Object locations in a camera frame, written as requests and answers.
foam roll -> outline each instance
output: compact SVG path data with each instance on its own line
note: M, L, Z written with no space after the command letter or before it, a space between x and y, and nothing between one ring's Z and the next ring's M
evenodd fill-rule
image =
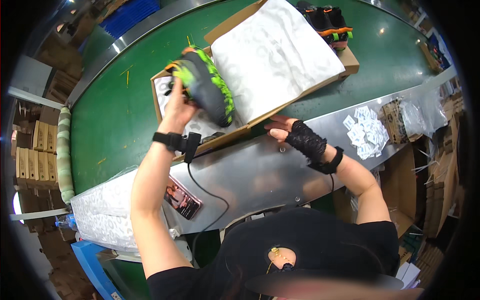
M65 204L75 196L73 191L72 166L70 162L70 120L72 114L64 107L60 110L57 131L57 173L61 198Z

patterned wrapping paper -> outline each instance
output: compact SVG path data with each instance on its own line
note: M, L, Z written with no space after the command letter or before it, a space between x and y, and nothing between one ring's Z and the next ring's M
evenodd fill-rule
M245 124L345 71L327 43L285 0L268 0L211 49Z
M71 199L78 231L84 240L126 252L136 252L130 221L130 195L137 169L97 185ZM163 209L159 212L167 228ZM170 236L175 237L173 229Z

plastic bottle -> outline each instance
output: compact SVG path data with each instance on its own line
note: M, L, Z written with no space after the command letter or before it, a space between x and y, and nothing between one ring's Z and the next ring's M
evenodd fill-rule
M63 215L61 217L55 217L57 221L55 226L60 228L69 228L75 231L78 231L77 222L75 221L75 216L73 214Z

black cable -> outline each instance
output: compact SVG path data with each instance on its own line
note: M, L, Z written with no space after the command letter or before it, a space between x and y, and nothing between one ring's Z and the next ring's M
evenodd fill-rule
M330 178L332 179L332 192L333 192L333 185L334 185L334 183L333 183L333 176L332 176L332 174L330 174Z
M187 164L187 170L188 170L188 174L190 175L190 178L193 180L193 182L195 182L195 184L202 190L204 191L205 193L209 194L210 196L212 197L215 197L215 198L218 198L220 200L222 200L223 202L225 202L225 204L227 205L227 208L225 209L225 211L220 215L218 216L218 218L213 221L210 225L208 225L207 227L205 227L202 231L200 231L196 236L195 238L193 239L193 243L192 243L192 255L193 257L195 258L195 246L196 246L196 243L197 243L197 239L198 237L203 233L205 232L205 230L209 229L210 226L212 226L213 224L215 224L221 217L223 217L223 215L227 212L227 210L230 208L230 205L228 204L228 202L223 199L222 197L220 196L217 196L217 195L214 195L212 194L211 192L207 191L206 189L204 189L200 184L198 184L198 182L193 178L192 176L192 172L190 171L190 164Z

sneaker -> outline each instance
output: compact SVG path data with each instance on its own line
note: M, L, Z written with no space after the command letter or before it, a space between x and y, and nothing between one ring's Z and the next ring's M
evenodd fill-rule
M179 77L183 83L183 93L195 104L203 108L210 120L220 127L228 127L233 121L235 105L232 94L218 73L208 55L194 45L182 51L181 58L171 62L165 70Z
M299 1L297 9L330 48L342 51L347 47L348 39L353 38L353 28L346 25L339 7L316 7L307 1Z

